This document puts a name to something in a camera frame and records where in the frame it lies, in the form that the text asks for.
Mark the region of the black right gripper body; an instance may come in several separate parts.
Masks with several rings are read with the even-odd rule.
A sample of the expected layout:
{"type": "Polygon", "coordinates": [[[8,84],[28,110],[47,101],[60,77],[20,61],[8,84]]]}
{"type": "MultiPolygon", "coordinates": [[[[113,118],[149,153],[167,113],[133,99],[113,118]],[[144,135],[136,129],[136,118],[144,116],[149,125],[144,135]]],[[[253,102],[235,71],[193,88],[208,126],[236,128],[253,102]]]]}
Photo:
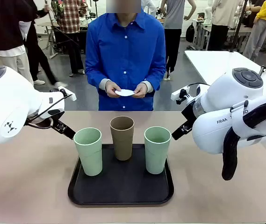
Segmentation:
{"type": "Polygon", "coordinates": [[[186,107],[182,110],[182,115],[187,119],[189,122],[195,122],[197,117],[195,116],[193,112],[193,105],[195,103],[195,100],[189,102],[186,107]]]}

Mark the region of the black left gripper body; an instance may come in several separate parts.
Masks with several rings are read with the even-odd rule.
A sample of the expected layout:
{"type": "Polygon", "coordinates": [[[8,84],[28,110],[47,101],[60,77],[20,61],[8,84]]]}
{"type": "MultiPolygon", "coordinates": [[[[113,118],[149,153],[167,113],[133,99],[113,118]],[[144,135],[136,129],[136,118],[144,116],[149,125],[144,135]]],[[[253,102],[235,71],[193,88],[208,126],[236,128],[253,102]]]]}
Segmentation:
{"type": "Polygon", "coordinates": [[[64,128],[65,124],[60,121],[60,118],[64,115],[64,113],[65,111],[58,112],[46,119],[47,123],[50,125],[50,128],[64,128]]]}

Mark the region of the person's left hand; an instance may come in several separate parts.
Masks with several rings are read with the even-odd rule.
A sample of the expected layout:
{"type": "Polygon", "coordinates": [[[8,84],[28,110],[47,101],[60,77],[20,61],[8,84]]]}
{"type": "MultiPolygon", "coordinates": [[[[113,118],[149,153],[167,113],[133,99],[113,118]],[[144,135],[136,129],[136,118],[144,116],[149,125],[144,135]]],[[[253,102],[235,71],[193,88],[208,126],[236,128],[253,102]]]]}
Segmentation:
{"type": "Polygon", "coordinates": [[[145,83],[139,83],[134,90],[132,97],[134,98],[144,98],[147,93],[147,85],[145,83]]]}

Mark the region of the person's right hand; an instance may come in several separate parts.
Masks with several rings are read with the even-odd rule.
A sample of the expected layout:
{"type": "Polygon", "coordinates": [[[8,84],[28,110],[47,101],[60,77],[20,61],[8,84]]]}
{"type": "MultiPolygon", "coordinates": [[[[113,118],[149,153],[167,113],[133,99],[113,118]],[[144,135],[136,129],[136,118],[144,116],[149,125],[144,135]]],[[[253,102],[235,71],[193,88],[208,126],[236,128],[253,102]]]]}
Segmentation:
{"type": "Polygon", "coordinates": [[[121,88],[112,81],[107,81],[105,84],[106,93],[110,98],[119,98],[120,95],[116,91],[121,91],[121,88]]]}

